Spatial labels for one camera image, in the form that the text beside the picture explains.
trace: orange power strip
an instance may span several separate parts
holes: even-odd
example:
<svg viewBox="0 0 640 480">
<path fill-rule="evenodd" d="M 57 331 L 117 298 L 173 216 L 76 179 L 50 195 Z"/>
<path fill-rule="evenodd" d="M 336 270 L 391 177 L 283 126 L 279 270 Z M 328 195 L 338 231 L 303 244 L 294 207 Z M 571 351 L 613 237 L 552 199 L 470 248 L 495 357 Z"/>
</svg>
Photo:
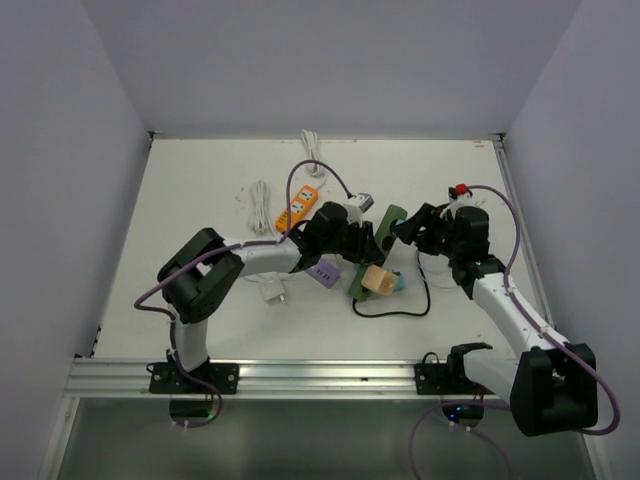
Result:
<svg viewBox="0 0 640 480">
<path fill-rule="evenodd" d="M 309 185 L 305 185 L 300 189 L 295 198 L 291 201 L 291 226 L 307 216 L 311 207 L 318 201 L 318 190 Z M 276 222 L 276 230 L 280 233 L 287 231 L 287 209 L 282 212 Z"/>
</svg>

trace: white table surface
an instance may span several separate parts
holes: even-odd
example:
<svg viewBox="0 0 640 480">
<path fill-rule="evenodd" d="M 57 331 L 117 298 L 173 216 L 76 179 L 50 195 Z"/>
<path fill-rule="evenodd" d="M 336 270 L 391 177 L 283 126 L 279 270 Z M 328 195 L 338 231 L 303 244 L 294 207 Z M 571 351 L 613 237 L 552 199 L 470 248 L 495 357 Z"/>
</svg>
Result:
<svg viewBox="0 0 640 480">
<path fill-rule="evenodd" d="M 375 205 L 367 213 L 374 229 L 390 203 L 409 215 L 424 202 L 444 203 L 447 187 L 457 183 L 488 184 L 505 191 L 490 142 L 442 140 L 330 140 L 320 143 L 326 162 L 353 192 L 368 192 Z M 283 210 L 291 167 L 305 158 L 297 140 L 157 140 L 124 245 L 103 318 L 98 357 L 161 358 L 168 347 L 168 325 L 162 315 L 138 312 L 136 297 L 154 284 L 160 267 L 199 229 L 211 226 L 223 236 L 253 238 L 247 227 L 251 211 L 248 186 L 266 180 L 272 189 L 272 218 Z M 292 192 L 317 185 L 303 169 Z M 344 193 L 333 178 L 320 190 L 320 201 L 341 201 Z M 514 240 L 507 209 L 489 193 L 485 208 L 491 221 L 492 252 L 505 261 Z M 424 309 L 426 299 L 414 262 L 415 248 L 396 242 L 385 266 L 400 270 L 407 288 L 392 297 L 370 299 L 361 309 Z M 446 270 L 446 259 L 423 256 L 430 270 Z M 484 341 L 511 354 L 489 317 L 461 289 L 432 287 L 433 306 L 425 318 L 365 319 L 354 315 L 348 288 L 353 266 L 341 262 L 343 282 L 325 289 L 305 273 L 285 282 L 286 302 L 267 305 L 257 284 L 238 280 L 211 317 L 207 345 L 212 358 L 228 359 L 417 359 L 433 350 L 444 356 L 451 346 Z M 535 305 L 522 255 L 514 277 Z M 440 285 L 452 285 L 448 273 L 428 274 Z M 160 295 L 150 304 L 162 305 Z"/>
</svg>

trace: wooden block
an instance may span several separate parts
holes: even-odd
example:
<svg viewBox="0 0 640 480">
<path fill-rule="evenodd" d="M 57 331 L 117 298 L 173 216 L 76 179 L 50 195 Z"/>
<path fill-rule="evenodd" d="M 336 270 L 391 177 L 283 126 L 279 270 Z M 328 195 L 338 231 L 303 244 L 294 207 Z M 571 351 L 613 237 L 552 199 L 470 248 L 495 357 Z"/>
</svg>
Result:
<svg viewBox="0 0 640 480">
<path fill-rule="evenodd" d="M 377 265 L 369 265 L 362 277 L 362 286 L 379 295 L 391 295 L 397 283 L 397 275 Z"/>
<path fill-rule="evenodd" d="M 380 226 L 378 226 L 378 230 L 376 230 L 375 240 L 385 257 L 389 255 L 395 240 L 395 235 L 391 232 L 391 226 L 396 222 L 396 220 L 405 220 L 406 218 L 407 211 L 397 205 L 389 205 L 387 212 L 384 214 L 384 217 L 382 217 Z M 369 293 L 371 293 L 366 288 L 362 288 L 362 279 L 364 278 L 364 272 L 366 271 L 367 267 L 360 265 L 356 272 L 356 276 L 353 277 L 351 286 L 349 287 L 349 295 L 359 302 L 364 302 L 369 298 Z"/>
</svg>

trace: coiled white cable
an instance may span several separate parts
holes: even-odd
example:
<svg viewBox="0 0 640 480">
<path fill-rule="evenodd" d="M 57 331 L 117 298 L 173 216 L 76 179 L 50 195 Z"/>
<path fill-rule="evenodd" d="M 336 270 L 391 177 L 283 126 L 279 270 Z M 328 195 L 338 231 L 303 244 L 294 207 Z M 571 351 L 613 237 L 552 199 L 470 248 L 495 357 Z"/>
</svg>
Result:
<svg viewBox="0 0 640 480">
<path fill-rule="evenodd" d="M 247 224 L 249 228 L 257 234 L 270 233 L 278 236 L 271 216 L 269 215 L 269 185 L 264 180 L 258 180 L 249 187 L 251 202 L 253 203 L 253 212 L 249 215 Z"/>
<path fill-rule="evenodd" d="M 304 148 L 307 149 L 307 157 L 309 160 L 322 161 L 320 158 L 320 152 L 318 151 L 318 135 L 310 130 L 303 130 L 301 138 Z M 322 178 L 322 182 L 320 182 L 320 185 L 316 187 L 317 190 L 320 190 L 324 184 L 327 183 L 327 174 L 325 169 L 317 163 L 310 163 L 305 168 L 307 169 L 307 173 L 312 177 Z"/>
</svg>

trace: white wall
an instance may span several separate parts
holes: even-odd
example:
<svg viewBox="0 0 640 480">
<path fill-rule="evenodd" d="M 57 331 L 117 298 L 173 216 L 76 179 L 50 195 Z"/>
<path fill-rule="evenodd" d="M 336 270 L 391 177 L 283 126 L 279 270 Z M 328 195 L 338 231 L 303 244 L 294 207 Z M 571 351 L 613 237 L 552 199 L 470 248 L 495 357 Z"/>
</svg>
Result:
<svg viewBox="0 0 640 480">
<path fill-rule="evenodd" d="M 504 132 L 579 0 L 83 0 L 174 136 Z"/>
<path fill-rule="evenodd" d="M 619 479 L 637 478 L 640 449 L 639 46 L 640 2 L 584 0 L 507 136 L 554 319 L 621 401 L 603 439 Z"/>
<path fill-rule="evenodd" d="M 0 465 L 35 477 L 88 353 L 147 157 L 78 1 L 0 3 Z"/>
</svg>

